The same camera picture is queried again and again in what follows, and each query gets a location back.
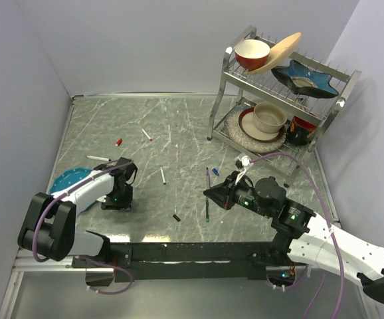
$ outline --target beige plate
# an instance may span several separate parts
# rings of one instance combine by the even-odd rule
[[[253,113],[249,112],[242,117],[241,126],[244,132],[248,134],[248,136],[261,142],[268,142],[276,139],[276,137],[279,135],[279,132],[275,132],[275,133],[261,132],[258,128],[256,128],[254,123],[252,123],[253,116],[254,116]]]
[[[274,45],[270,49],[269,56],[266,63],[261,67],[253,71],[248,71],[248,74],[265,73],[272,70],[275,66],[282,63],[283,60],[288,58],[290,54],[297,47],[300,42],[301,32],[294,33],[284,40],[280,41],[277,45]]]

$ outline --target pen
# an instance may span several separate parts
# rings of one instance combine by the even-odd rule
[[[141,128],[142,132],[146,135],[146,137],[148,138],[149,141],[152,141],[152,138],[146,133],[146,131]]]
[[[208,197],[205,198],[205,221],[207,223],[210,222],[210,211],[209,211]]]
[[[99,156],[86,156],[86,157],[96,161],[111,161],[110,158],[100,158]]]
[[[165,185],[165,184],[167,184],[167,182],[165,181],[165,176],[164,176],[163,167],[160,166],[159,168],[160,168],[160,170],[161,170],[161,177],[163,178],[163,184]]]
[[[208,168],[205,170],[205,178],[207,180],[207,189],[211,187],[211,182],[210,182],[210,172]],[[210,222],[210,209],[209,209],[209,202],[208,202],[208,197],[205,198],[205,221],[207,223]]]

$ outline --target metal wire rack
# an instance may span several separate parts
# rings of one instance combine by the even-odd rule
[[[345,72],[341,72],[338,70],[339,66],[337,68],[332,68],[330,67],[330,64],[325,65],[321,61],[318,62],[314,60],[314,57],[308,58],[306,56],[307,53],[300,54],[298,50],[297,52],[293,52],[286,60],[283,61],[282,64],[288,65],[290,59],[294,59],[303,65],[306,65],[311,70],[332,75],[333,79],[331,80],[331,85],[339,92],[339,94],[336,98],[331,99],[317,99],[310,98],[308,96],[295,95],[288,87],[279,83],[271,72],[248,74],[247,70],[238,64],[233,52],[235,47],[245,39],[257,39],[265,42],[270,47],[273,47],[277,42],[277,40],[274,42],[270,41],[270,37],[268,37],[268,39],[264,39],[262,34],[261,36],[257,36],[256,28],[248,27],[231,43],[229,47],[227,47],[223,57],[219,93],[217,94],[217,98],[209,118],[207,139],[211,140],[213,137],[216,137],[238,151],[248,154],[251,158],[256,158],[260,155],[244,149],[242,146],[232,141],[228,135],[223,132],[222,123],[227,114],[216,126],[214,126],[215,116],[225,93],[226,83],[230,82],[239,88],[237,103],[233,106],[233,108],[239,107],[242,103],[255,105],[254,102],[243,96],[243,92],[247,91],[284,109],[289,114],[289,118],[297,116],[318,127],[314,134],[313,140],[308,145],[298,147],[285,142],[279,149],[280,151],[292,154],[301,161],[306,161],[312,154],[320,138],[323,136],[332,121],[336,118],[339,111],[343,108],[351,91],[358,81],[361,72],[355,70],[351,75],[348,75],[347,70]],[[285,157],[268,160],[266,162],[270,164],[280,175],[285,177],[285,184],[290,185],[294,182],[299,171],[299,167],[295,164],[295,162]]]

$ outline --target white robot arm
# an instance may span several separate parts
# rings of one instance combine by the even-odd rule
[[[226,180],[204,191],[223,209],[241,205],[266,218],[278,232],[270,252],[255,256],[272,266],[303,263],[339,274],[339,261],[332,241],[335,233],[343,259],[344,277],[363,288],[364,293],[384,303],[384,248],[366,243],[332,225],[308,207],[286,198],[286,190],[274,177],[263,178],[255,186],[244,174],[233,171]]]
[[[130,159],[120,158],[114,166],[102,164],[82,181],[50,195],[36,194],[31,200],[23,226],[18,236],[18,245],[33,249],[33,237],[39,232],[37,253],[55,261],[68,255],[99,256],[109,253],[110,240],[100,234],[75,230],[76,216],[106,195],[102,209],[127,209],[133,199],[133,187],[127,181],[136,177],[138,168]],[[61,198],[54,205],[54,199]],[[37,222],[45,209],[49,209],[40,229]]]

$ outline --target gray marble surface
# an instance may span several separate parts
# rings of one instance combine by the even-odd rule
[[[101,233],[112,242],[271,241],[276,233],[270,227],[271,220],[239,206],[225,211],[210,202],[210,222],[205,221],[205,168],[216,167],[220,176],[211,173],[211,183],[221,183],[235,169],[233,159],[238,155],[221,141],[206,139],[214,99],[77,98],[52,178],[71,168],[92,168],[100,163],[85,158],[87,155],[133,158],[139,168],[131,211],[103,211],[95,203],[78,216],[77,229]],[[225,98],[216,120],[233,103],[232,98]],[[153,138],[152,142],[141,128]],[[117,148],[114,144],[120,138],[123,142]],[[160,166],[164,168],[167,185],[162,184]],[[308,167],[326,200],[315,158]],[[253,182],[269,175],[283,182],[264,164],[255,165],[248,174]],[[302,173],[287,196],[322,212]],[[172,217],[176,206],[180,223]]]

